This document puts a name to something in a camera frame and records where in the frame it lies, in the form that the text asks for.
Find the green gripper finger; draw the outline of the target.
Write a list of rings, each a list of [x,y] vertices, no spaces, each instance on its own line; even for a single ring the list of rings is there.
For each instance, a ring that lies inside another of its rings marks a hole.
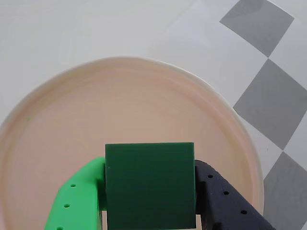
[[[106,211],[105,158],[98,157],[76,172],[54,199],[46,230],[101,230]]]

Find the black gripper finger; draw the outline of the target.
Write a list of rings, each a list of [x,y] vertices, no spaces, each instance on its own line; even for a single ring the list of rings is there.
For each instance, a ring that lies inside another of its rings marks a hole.
[[[195,160],[196,214],[203,230],[272,230],[274,227],[213,167]]]

